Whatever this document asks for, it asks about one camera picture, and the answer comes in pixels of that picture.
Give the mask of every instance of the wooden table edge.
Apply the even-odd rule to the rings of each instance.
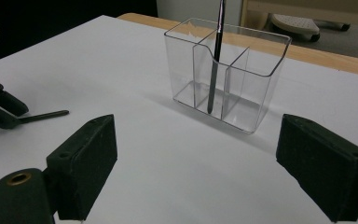
[[[165,30],[169,30],[173,28],[173,26],[179,24],[178,21],[169,21],[136,13],[126,13],[118,18],[123,21],[132,21]],[[291,45],[286,53],[286,57],[305,63],[313,63],[340,71],[358,74],[358,58],[350,56]]]

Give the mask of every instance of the wall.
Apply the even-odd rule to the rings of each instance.
[[[216,21],[220,0],[157,0],[158,16],[173,21],[200,18]],[[239,25],[241,0],[227,0],[225,23]]]

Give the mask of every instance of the white tabletop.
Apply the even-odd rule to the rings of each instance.
[[[163,33],[100,17],[0,60],[0,82],[29,115],[71,112],[0,130],[0,178],[45,169],[84,123],[114,114],[118,161],[86,223],[330,223],[276,162],[281,118],[313,119],[358,145],[358,75],[286,60],[247,135],[172,100]]]

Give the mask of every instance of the white table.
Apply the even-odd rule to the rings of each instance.
[[[172,100],[163,33],[100,17],[0,60],[0,82],[29,115],[71,112],[0,130],[0,178],[43,170],[85,122],[114,114],[118,161],[86,223],[330,223],[274,153],[283,113],[358,145],[358,76],[286,60],[246,135]]]

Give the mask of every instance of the clear plastic container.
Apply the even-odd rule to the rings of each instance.
[[[216,27],[213,21],[189,19],[164,34],[173,100],[253,133],[267,113],[291,38],[225,24],[217,62]],[[209,114],[213,64],[217,76]]]

